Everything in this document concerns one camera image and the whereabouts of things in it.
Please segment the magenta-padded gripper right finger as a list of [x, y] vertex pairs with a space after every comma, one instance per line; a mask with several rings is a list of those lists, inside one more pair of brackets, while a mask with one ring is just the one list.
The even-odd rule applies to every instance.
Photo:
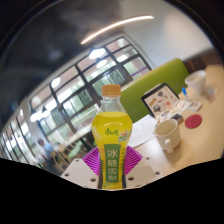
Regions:
[[163, 178], [162, 171], [150, 156], [142, 156], [128, 147], [125, 158], [125, 183], [127, 189], [143, 187]]

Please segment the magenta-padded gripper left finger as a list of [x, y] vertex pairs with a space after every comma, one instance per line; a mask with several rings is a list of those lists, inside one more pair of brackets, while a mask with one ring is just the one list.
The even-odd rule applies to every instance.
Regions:
[[99, 175], [100, 158], [98, 149], [94, 148], [82, 159], [75, 158], [61, 177], [81, 187], [97, 189]]

